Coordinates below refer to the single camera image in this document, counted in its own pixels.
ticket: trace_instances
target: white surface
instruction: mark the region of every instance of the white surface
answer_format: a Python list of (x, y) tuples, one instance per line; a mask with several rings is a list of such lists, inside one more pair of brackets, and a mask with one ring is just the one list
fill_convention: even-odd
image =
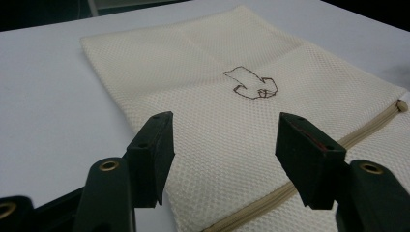
[[(87, 62), (84, 36), (161, 25), (240, 4), (279, 29), (410, 89), (410, 33), (318, 0), (197, 0), (0, 33), (0, 197), (36, 207), (84, 185), (89, 167), (122, 156), (134, 134)], [(137, 210), (138, 231), (175, 228), (167, 201)]]

